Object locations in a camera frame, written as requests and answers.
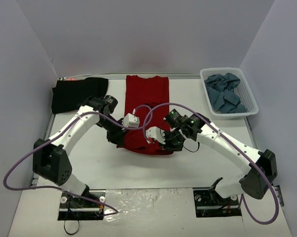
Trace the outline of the red t-shirt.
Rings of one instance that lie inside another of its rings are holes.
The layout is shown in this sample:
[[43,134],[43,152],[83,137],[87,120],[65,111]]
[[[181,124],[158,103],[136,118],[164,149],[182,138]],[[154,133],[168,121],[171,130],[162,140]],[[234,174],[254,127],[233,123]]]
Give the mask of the red t-shirt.
[[[140,119],[143,125],[148,113],[148,108],[138,108],[147,105],[151,109],[155,106],[169,102],[169,79],[167,77],[154,76],[152,78],[141,78],[139,76],[126,77],[126,98],[124,113],[132,113]],[[163,150],[157,142],[148,143],[141,130],[129,130],[124,137],[123,148],[145,155],[166,156],[173,152]]]

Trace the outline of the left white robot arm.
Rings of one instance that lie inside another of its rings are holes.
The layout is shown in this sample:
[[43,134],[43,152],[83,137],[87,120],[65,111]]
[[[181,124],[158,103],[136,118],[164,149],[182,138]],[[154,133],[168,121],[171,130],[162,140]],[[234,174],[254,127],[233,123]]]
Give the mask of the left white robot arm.
[[89,97],[80,106],[77,114],[56,134],[47,140],[38,139],[33,154],[33,172],[51,181],[62,190],[73,194],[72,201],[78,206],[89,203],[89,187],[73,174],[69,155],[76,143],[94,125],[107,131],[107,140],[123,146],[127,131],[118,126],[122,120],[115,120],[111,114],[118,101],[106,95],[103,98]]

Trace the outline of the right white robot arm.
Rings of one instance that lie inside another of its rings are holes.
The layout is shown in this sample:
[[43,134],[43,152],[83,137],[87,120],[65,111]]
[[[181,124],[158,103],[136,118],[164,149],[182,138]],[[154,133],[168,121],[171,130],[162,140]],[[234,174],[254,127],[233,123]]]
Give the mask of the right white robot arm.
[[180,151],[184,141],[191,139],[217,151],[241,170],[238,176],[220,177],[212,184],[209,197],[213,203],[220,204],[228,197],[240,194],[262,199],[268,190],[267,184],[273,183],[277,177],[276,158],[272,151],[262,152],[243,144],[206,117],[200,114],[181,116],[173,109],[164,119],[172,129],[163,134],[165,149]]

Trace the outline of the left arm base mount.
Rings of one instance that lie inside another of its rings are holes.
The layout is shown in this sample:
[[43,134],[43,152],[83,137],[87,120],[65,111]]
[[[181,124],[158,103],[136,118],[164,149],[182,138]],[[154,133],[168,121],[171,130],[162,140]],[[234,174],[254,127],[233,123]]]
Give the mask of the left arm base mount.
[[58,221],[97,221],[103,220],[103,214],[103,207],[98,204],[62,192]]

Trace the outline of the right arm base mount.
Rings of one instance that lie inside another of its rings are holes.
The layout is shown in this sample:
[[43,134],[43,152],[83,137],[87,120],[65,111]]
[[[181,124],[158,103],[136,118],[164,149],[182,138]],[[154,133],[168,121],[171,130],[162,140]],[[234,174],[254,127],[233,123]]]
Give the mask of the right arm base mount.
[[195,214],[197,218],[216,218],[242,216],[237,196],[211,198],[208,188],[193,189]]

